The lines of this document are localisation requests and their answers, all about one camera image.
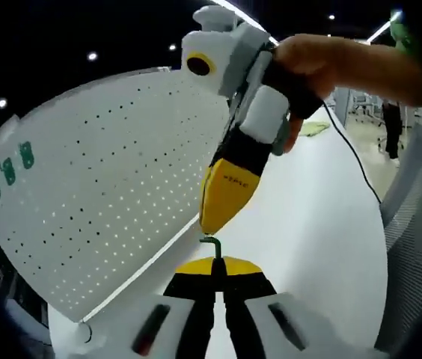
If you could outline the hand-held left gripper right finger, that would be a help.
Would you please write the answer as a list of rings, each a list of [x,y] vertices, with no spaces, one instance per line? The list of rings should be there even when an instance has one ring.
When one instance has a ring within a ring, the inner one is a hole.
[[[346,343],[333,324],[291,294],[276,292],[261,268],[223,258],[226,326],[238,358],[386,358]]]

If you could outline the person's right hand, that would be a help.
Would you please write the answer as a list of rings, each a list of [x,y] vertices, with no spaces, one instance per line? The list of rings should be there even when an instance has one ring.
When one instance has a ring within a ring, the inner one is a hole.
[[[297,34],[283,40],[273,57],[287,71],[303,77],[307,87],[324,100],[342,79],[345,45],[340,37]]]

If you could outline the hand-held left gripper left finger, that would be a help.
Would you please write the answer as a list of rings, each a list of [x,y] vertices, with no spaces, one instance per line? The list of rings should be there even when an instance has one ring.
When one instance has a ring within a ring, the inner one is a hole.
[[[161,295],[136,299],[88,358],[204,358],[214,326],[212,258],[177,269]]]

